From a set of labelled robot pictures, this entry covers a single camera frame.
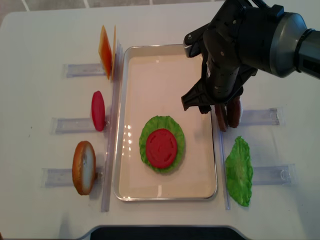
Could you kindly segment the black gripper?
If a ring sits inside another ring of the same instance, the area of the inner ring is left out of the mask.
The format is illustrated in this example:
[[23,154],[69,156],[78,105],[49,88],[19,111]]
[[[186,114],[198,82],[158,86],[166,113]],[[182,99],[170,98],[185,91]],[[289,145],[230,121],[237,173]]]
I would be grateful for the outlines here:
[[237,47],[247,0],[226,0],[212,21],[185,38],[197,40],[202,56],[200,80],[181,97],[184,111],[198,107],[209,113],[211,105],[226,104],[243,93],[243,84],[257,69],[241,62]]

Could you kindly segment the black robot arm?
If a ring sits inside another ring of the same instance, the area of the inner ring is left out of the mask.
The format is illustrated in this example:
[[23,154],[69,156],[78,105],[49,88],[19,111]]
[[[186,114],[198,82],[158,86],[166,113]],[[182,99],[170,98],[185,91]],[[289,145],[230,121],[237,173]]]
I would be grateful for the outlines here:
[[300,14],[262,0],[227,0],[210,23],[187,34],[189,58],[202,56],[200,80],[182,96],[183,108],[227,105],[261,70],[279,78],[292,72],[320,76],[320,33]]

